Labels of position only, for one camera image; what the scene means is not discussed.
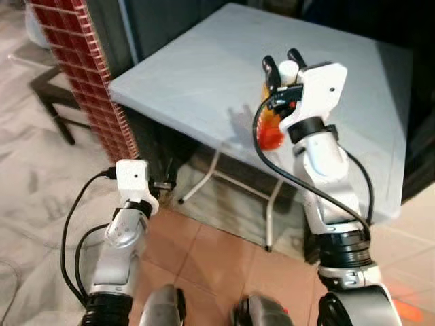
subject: white table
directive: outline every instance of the white table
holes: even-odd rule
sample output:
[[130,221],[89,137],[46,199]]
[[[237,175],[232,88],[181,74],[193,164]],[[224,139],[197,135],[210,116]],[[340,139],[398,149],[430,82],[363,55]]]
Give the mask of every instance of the white table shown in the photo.
[[[327,123],[366,167],[375,188],[375,223],[400,212],[412,54],[396,46],[323,26],[228,4],[111,82],[112,98],[246,164],[273,174],[257,157],[251,124],[260,102],[261,60],[285,60],[298,48],[308,65],[348,68],[342,98]],[[292,171],[292,144],[269,154]],[[351,182],[367,207],[367,189],[352,166]]]

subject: terracotta floor tile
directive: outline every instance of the terracotta floor tile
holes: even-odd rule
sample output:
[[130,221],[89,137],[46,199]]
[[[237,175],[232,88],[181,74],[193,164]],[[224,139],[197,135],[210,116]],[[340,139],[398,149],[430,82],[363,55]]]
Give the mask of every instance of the terracotta floor tile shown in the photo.
[[217,295],[238,301],[255,245],[202,225],[180,276]]
[[137,277],[137,286],[133,307],[130,313],[130,325],[136,326],[141,319],[143,306],[150,293],[159,289],[165,284],[174,283],[176,275],[150,263],[142,261],[139,266],[139,275]]
[[274,298],[288,309],[295,326],[307,325],[314,277],[314,266],[257,247],[243,293]]
[[402,319],[403,326],[434,326],[435,325],[435,314],[431,314],[424,310],[421,311],[422,320],[421,321],[409,321]]
[[176,287],[183,289],[186,298],[186,325],[229,326],[230,312],[237,301],[211,294],[195,284],[178,278]]
[[316,326],[317,318],[319,316],[319,300],[323,297],[328,290],[321,283],[319,277],[316,275],[314,279],[313,298],[311,299],[310,320],[309,326]]
[[182,214],[160,209],[150,221],[144,258],[178,275],[200,225]]

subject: table leg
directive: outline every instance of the table leg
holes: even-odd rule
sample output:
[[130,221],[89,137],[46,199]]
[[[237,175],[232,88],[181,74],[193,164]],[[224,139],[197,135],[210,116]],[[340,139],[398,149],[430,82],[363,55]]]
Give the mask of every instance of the table leg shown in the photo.
[[187,199],[192,197],[195,194],[195,192],[197,192],[202,186],[204,186],[204,184],[211,178],[211,176],[213,175],[213,173],[216,170],[216,165],[218,164],[219,155],[220,155],[220,152],[216,151],[215,155],[213,156],[213,159],[211,161],[210,168],[207,171],[207,174],[186,195],[181,197],[178,200],[178,203],[183,204]]
[[272,194],[269,200],[267,201],[265,249],[268,252],[272,251],[272,242],[273,242],[273,219],[272,219],[273,205],[275,203],[275,199],[277,198],[279,190],[281,189],[282,185],[283,185],[283,181],[281,179],[278,179],[277,183],[275,184],[275,187],[273,188]]

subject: orange object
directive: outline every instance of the orange object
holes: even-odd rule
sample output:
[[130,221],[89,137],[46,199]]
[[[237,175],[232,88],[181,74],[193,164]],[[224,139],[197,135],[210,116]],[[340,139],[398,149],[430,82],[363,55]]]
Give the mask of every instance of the orange object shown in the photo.
[[[267,96],[267,87],[263,85],[262,101]],[[257,126],[257,140],[261,150],[272,151],[283,143],[284,135],[279,129],[280,121],[279,116],[275,115],[272,110],[263,109]]]
[[393,301],[400,317],[409,321],[414,321],[416,323],[421,323],[423,321],[423,314],[421,313],[420,309],[398,300]]

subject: chair leg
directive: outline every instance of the chair leg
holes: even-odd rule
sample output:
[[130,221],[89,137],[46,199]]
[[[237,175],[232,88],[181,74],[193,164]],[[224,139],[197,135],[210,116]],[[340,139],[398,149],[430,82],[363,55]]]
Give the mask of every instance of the chair leg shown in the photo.
[[57,125],[57,128],[59,129],[60,133],[62,134],[63,138],[67,141],[70,145],[75,145],[75,139],[71,132],[69,131],[67,125],[62,121],[60,118],[58,112],[56,111],[56,108],[53,106],[53,104],[44,98],[43,96],[40,96],[37,93],[37,96],[39,97],[39,100],[41,101],[42,105],[46,109],[47,113],[50,115],[50,117],[53,119],[54,123]]

